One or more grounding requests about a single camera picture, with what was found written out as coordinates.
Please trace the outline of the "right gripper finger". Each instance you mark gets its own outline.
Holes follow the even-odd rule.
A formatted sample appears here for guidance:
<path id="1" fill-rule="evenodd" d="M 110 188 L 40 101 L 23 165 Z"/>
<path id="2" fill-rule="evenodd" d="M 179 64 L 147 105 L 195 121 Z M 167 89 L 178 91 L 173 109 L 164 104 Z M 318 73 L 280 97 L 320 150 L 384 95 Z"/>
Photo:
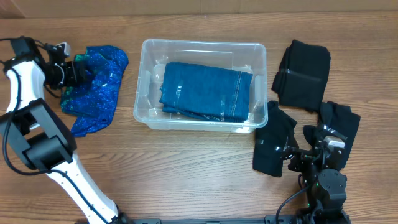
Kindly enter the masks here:
<path id="1" fill-rule="evenodd" d="M 298 149 L 299 145 L 295 139 L 294 131 L 286 131 L 282 132 L 282 159 L 288 159 L 292 157 L 293 148 Z"/>
<path id="2" fill-rule="evenodd" d="M 312 148 L 323 142 L 325 131 L 316 126 L 306 126 L 306 141 Z"/>

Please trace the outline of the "shiny blue sequin fabric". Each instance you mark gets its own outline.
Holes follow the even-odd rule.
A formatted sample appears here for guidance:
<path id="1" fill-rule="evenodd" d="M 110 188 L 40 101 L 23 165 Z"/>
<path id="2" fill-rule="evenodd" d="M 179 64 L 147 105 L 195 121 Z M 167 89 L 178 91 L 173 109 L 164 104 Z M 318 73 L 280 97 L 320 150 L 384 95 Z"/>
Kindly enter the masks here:
<path id="1" fill-rule="evenodd" d="M 71 133 L 83 137 L 111 124 L 129 60 L 122 49 L 103 45 L 87 47 L 75 61 L 84 65 L 90 80 L 66 88 L 60 106 L 64 113 L 76 116 Z"/>

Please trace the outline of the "blue denim jeans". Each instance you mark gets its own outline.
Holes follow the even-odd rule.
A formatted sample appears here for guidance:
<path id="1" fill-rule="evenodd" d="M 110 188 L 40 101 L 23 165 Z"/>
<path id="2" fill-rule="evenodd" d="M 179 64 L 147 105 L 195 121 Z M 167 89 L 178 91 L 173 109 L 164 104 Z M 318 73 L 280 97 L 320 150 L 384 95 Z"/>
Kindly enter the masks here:
<path id="1" fill-rule="evenodd" d="M 242 71 L 170 62 L 165 66 L 159 102 L 166 113 L 241 123 L 249 114 L 252 78 Z"/>

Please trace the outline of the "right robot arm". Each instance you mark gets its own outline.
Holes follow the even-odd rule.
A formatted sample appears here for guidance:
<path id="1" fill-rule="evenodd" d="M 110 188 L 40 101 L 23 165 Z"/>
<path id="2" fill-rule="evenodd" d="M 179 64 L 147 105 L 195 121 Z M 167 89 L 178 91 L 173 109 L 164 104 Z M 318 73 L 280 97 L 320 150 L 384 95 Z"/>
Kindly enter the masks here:
<path id="1" fill-rule="evenodd" d="M 310 150 L 292 146 L 283 150 L 281 158 L 290 160 L 288 169 L 300 173 L 301 190 L 286 199 L 278 208 L 276 223 L 351 222 L 343 210 L 347 198 L 347 177 L 338 168 L 347 137 L 327 125 L 316 127 L 313 137 L 315 141 Z M 290 217 L 281 218 L 279 214 L 284 205 L 303 193 L 307 196 L 307 208 L 298 210 Z"/>

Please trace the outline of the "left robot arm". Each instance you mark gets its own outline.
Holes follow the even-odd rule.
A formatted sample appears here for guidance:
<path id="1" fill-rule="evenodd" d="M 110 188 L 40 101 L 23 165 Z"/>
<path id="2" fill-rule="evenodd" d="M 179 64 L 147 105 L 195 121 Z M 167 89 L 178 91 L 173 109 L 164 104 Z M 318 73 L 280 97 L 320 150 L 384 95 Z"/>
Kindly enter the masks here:
<path id="1" fill-rule="evenodd" d="M 11 84 L 10 103 L 1 116 L 6 164 L 20 175 L 46 174 L 79 206 L 88 223 L 130 223 L 87 173 L 73 134 L 45 102 L 45 90 L 88 81 L 84 65 L 67 60 L 66 42 L 43 44 L 24 36 L 9 41 L 15 56 L 3 62 Z"/>

